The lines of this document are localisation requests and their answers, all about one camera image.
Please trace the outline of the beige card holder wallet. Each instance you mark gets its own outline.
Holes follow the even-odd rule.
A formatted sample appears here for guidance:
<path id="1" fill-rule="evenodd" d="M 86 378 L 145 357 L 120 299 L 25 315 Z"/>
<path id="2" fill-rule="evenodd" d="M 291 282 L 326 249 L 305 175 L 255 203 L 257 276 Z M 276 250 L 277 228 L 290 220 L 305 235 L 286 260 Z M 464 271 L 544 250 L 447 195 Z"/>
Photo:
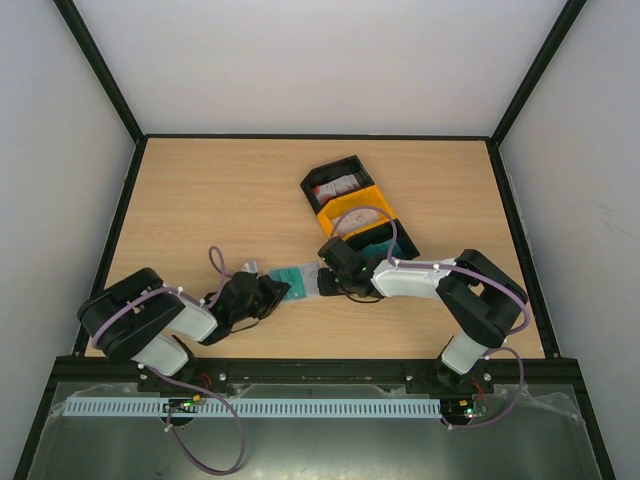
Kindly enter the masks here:
<path id="1" fill-rule="evenodd" d="M 289 285 L 283 303 L 317 298 L 320 296 L 318 276 L 321 265 L 309 262 L 296 266 L 271 269 L 266 274 L 275 281 Z"/>

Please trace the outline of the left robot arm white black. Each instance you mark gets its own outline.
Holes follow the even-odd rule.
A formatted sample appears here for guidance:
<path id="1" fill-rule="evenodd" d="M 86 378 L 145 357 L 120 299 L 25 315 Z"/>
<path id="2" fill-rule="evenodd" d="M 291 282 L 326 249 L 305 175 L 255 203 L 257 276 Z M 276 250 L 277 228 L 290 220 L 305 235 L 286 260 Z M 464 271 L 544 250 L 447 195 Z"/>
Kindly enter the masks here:
<path id="1" fill-rule="evenodd" d="M 86 300 L 77 317 L 108 360 L 173 376 L 191 358 L 179 336 L 213 345 L 238 331 L 239 323 L 268 317 L 289 290 L 268 275 L 240 271 L 219 292 L 196 300 L 145 267 Z"/>

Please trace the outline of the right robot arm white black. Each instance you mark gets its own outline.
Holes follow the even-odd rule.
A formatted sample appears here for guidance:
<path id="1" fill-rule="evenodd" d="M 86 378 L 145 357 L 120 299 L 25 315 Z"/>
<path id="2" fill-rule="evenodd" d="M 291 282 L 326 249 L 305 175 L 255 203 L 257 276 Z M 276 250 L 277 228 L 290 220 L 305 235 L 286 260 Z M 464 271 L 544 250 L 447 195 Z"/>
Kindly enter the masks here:
<path id="1" fill-rule="evenodd" d="M 338 288 L 348 296 L 381 300 L 415 297 L 441 301 L 460 331 L 439 354 L 434 377 L 445 390 L 460 390 L 471 370 L 508 336 L 525 329 L 531 315 L 526 292 L 477 250 L 434 262 L 384 255 L 366 258 L 333 237 L 318 251 Z"/>

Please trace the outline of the black bin with teal cards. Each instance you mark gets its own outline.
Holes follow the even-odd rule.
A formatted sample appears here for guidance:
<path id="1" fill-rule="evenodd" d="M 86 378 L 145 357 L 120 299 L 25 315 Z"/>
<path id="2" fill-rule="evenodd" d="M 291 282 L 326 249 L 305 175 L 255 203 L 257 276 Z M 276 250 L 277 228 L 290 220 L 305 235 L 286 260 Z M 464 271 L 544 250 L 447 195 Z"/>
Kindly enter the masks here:
<path id="1" fill-rule="evenodd" d="M 405 258 L 401 260 L 413 260 L 420 255 L 420 252 L 399 220 L 395 220 L 396 241 L 404 251 Z M 393 229 L 388 222 L 378 225 L 362 233 L 349 237 L 346 243 L 356 252 L 360 252 L 363 247 L 372 244 L 393 240 Z"/>

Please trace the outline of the teal cards stack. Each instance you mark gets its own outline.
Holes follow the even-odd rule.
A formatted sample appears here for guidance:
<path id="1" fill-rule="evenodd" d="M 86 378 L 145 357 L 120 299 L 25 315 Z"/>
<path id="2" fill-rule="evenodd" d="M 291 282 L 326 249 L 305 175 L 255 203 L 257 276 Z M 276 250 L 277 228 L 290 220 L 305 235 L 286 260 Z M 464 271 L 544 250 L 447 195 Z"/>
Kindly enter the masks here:
<path id="1" fill-rule="evenodd" d="M 383 255 L 387 256 L 389 246 L 391 244 L 390 240 L 380 242 L 380 243 L 372 243 L 362 248 L 361 253 L 369 258 L 375 255 Z M 404 251 L 398 243 L 395 243 L 392 250 L 392 256 L 400 259 L 405 258 Z"/>

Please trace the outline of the white cards in yellow bin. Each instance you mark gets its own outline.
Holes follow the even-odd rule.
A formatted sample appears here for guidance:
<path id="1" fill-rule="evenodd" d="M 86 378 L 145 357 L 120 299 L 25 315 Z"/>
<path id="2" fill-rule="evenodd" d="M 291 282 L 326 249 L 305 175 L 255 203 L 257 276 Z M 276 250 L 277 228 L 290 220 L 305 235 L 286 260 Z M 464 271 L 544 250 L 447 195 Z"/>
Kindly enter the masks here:
<path id="1" fill-rule="evenodd" d="M 345 236 L 357 230 L 372 226 L 379 221 L 385 221 L 386 217 L 376 210 L 359 209 L 349 213 L 340 222 L 337 233 Z"/>

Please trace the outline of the stack of red white cards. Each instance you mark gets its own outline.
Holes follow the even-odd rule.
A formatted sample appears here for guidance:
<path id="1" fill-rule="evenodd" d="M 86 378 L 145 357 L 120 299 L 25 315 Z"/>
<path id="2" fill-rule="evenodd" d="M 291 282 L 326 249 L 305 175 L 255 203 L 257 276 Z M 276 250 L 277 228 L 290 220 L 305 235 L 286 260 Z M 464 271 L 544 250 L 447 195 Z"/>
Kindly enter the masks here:
<path id="1" fill-rule="evenodd" d="M 354 174 L 343 175 L 328 183 L 318 185 L 313 189 L 314 195 L 319 202 L 337 197 L 344 193 L 356 190 L 360 187 L 358 178 Z"/>

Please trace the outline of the black bin with red cards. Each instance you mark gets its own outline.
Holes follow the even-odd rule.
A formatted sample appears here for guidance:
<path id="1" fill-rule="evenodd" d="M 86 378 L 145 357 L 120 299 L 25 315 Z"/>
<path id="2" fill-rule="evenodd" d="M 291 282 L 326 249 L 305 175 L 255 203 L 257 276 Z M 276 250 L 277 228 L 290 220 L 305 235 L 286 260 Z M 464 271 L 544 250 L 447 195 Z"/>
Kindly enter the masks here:
<path id="1" fill-rule="evenodd" d="M 357 155 L 313 168 L 300 187 L 313 212 L 318 214 L 332 199 L 375 184 Z"/>

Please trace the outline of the yellow bin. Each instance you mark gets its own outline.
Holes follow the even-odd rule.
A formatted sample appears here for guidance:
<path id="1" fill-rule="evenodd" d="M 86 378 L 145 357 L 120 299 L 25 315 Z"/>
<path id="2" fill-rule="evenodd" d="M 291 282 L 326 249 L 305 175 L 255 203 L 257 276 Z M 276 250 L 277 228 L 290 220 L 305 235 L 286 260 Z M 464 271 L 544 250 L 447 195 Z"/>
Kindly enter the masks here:
<path id="1" fill-rule="evenodd" d="M 348 239 L 384 225 L 397 215 L 377 186 L 370 186 L 329 200 L 316 214 L 329 236 Z"/>

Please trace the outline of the black aluminium frame rail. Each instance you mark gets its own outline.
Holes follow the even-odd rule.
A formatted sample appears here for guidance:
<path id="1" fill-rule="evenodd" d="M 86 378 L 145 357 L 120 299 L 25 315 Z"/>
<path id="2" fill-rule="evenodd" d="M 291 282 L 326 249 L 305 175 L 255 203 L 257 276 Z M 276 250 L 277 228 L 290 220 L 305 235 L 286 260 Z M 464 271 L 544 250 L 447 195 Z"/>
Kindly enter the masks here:
<path id="1" fill-rule="evenodd" d="M 523 360 L 525 386 L 532 392 L 536 386 L 571 389 L 576 395 L 586 391 L 578 366 L 573 359 Z M 178 391 L 159 380 L 147 368 L 134 364 L 119 367 L 127 377 L 138 382 L 143 391 Z M 197 386 L 212 387 L 215 393 L 231 393 L 234 387 L 267 385 L 374 385 L 404 387 L 408 394 L 426 394 L 431 398 L 469 397 L 478 392 L 493 392 L 498 385 L 519 382 L 516 360 L 480 360 L 470 374 L 456 376 L 445 373 L 436 360 L 260 360 L 197 359 L 177 379 Z"/>

